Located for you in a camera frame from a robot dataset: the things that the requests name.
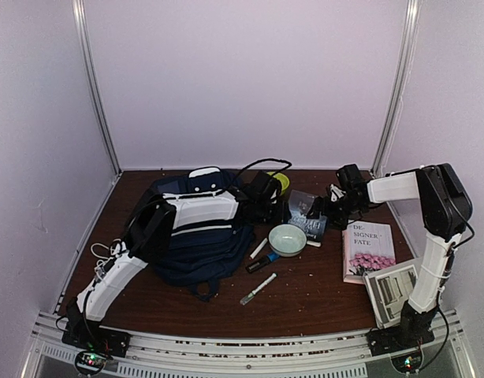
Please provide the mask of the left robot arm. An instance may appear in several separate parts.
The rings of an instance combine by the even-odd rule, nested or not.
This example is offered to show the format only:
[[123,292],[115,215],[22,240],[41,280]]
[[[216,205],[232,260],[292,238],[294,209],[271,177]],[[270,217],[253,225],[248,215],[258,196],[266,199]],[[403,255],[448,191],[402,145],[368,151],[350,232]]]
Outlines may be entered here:
[[150,266],[168,285],[186,287],[203,302],[240,266],[255,224],[271,221],[282,185],[259,171],[245,183],[239,172],[216,166],[156,180],[145,190],[119,239],[100,257],[91,282],[65,308],[62,341],[105,355],[123,356],[126,332],[100,324],[128,283]]

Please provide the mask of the dark cover book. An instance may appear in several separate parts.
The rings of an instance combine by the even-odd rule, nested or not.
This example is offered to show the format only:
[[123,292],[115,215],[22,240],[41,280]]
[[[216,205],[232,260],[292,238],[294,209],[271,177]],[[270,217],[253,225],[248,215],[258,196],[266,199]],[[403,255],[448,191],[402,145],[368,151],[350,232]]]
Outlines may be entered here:
[[284,222],[302,229],[307,237],[307,245],[320,247],[326,231],[327,217],[307,219],[306,215],[317,195],[291,190],[285,210]]

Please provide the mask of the white book pink flowers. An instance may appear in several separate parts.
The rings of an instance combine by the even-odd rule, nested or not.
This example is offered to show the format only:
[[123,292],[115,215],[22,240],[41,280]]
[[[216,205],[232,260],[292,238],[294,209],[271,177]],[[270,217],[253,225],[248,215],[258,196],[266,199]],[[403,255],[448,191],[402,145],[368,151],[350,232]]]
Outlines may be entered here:
[[363,284],[363,276],[396,264],[389,224],[355,221],[342,232],[343,281]]

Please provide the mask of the black white photo magazine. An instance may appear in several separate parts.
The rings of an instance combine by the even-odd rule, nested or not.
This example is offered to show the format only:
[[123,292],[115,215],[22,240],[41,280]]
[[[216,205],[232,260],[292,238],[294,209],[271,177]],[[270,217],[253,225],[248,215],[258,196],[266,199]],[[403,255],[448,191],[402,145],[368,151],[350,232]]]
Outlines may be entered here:
[[363,276],[378,328],[400,323],[400,312],[412,293],[422,258],[415,258]]

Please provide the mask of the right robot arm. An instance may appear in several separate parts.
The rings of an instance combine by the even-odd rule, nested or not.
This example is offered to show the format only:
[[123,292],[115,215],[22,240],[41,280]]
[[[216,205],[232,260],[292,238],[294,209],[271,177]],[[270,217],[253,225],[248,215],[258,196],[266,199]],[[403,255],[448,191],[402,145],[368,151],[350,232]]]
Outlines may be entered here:
[[426,247],[414,289],[404,303],[400,323],[367,334],[372,355],[392,354],[434,340],[430,326],[441,312],[439,298],[452,269],[456,249],[465,243],[463,233],[473,206],[463,184],[448,163],[428,165],[378,179],[363,178],[355,164],[336,172],[337,184],[314,200],[307,217],[324,215],[333,228],[344,231],[351,215],[367,213],[373,206],[400,200],[420,202]]

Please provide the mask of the navy blue student backpack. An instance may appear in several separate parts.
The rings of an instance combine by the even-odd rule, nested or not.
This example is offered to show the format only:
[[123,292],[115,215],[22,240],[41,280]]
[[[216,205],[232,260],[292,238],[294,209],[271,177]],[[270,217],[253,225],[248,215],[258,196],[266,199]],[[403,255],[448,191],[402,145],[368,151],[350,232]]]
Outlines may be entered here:
[[234,172],[218,167],[155,180],[127,221],[130,254],[166,284],[210,301],[254,239],[241,186]]

